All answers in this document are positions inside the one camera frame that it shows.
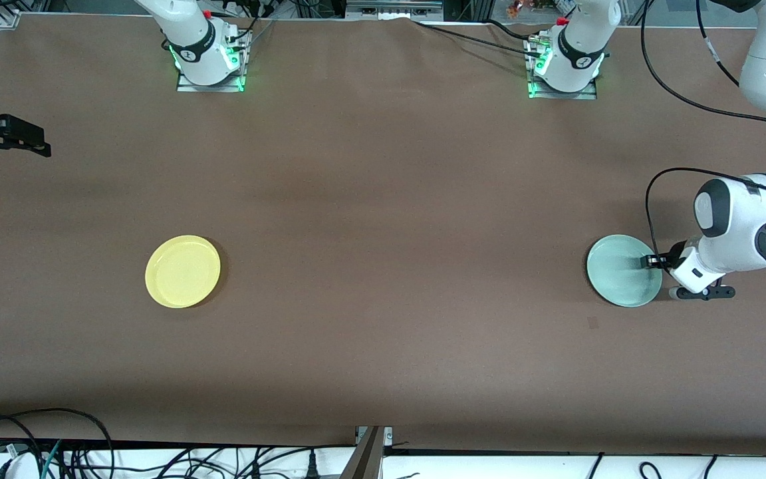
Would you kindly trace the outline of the yellow round plate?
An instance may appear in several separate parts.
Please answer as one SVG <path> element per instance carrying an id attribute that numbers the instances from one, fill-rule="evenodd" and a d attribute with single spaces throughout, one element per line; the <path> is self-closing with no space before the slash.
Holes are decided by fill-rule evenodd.
<path id="1" fill-rule="evenodd" d="M 177 236 L 158 246 L 145 269 L 150 297 L 170 309 L 203 302 L 221 279 L 221 255 L 207 239 Z"/>

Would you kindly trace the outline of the pale green round plate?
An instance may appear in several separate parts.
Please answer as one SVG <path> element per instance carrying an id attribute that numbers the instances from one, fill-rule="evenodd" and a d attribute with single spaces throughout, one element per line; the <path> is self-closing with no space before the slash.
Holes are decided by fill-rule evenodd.
<path id="1" fill-rule="evenodd" d="M 656 299 L 662 290 L 662 272 L 646 266 L 654 252 L 646 243 L 630 236 L 606 236 L 592 246 L 586 273 L 598 294 L 620 307 L 641 307 Z"/>

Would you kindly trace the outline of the grey metal box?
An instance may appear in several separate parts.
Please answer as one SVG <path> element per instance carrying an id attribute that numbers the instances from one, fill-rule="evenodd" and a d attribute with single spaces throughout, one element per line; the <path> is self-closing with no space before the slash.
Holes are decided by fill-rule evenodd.
<path id="1" fill-rule="evenodd" d="M 346 0 L 345 19 L 444 21 L 443 0 Z"/>

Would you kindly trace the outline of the brown table cover mat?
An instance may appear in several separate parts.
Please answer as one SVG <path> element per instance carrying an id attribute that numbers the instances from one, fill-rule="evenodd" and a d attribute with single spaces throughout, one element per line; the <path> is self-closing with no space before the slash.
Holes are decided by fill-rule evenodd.
<path id="1" fill-rule="evenodd" d="M 70 407 L 116 440 L 766 454 L 766 269 L 730 300 L 617 307 L 584 261 L 647 239 L 653 175 L 766 170 L 766 124 L 685 105 L 620 29 L 598 99 L 419 27 L 277 21 L 247 90 L 182 93 L 146 17 L 0 32 L 0 414 Z M 145 285 L 200 236 L 221 279 Z"/>

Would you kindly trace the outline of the aluminium profile post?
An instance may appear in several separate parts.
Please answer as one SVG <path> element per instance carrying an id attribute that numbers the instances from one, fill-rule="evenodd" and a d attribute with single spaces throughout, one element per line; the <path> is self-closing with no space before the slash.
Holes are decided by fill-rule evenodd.
<path id="1" fill-rule="evenodd" d="M 381 463 L 386 449 L 383 426 L 369 427 L 338 479 L 381 479 Z"/>

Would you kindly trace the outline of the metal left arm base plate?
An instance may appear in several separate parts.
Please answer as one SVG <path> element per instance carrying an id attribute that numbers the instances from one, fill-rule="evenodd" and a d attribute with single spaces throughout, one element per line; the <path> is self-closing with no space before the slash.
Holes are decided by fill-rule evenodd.
<path id="1" fill-rule="evenodd" d="M 529 97 L 541 99 L 595 100 L 596 77 L 605 52 L 568 58 L 556 50 L 553 39 L 531 35 L 523 41 Z"/>

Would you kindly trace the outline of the white lower shelf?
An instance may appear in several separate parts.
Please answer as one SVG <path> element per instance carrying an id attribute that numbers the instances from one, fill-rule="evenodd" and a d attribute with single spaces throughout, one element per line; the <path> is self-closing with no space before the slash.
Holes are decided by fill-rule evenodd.
<path id="1" fill-rule="evenodd" d="M 304 479 L 309 452 L 289 448 L 80 452 L 51 463 L 45 479 Z M 502 456 L 392 454 L 381 479 L 766 479 L 766 457 Z"/>

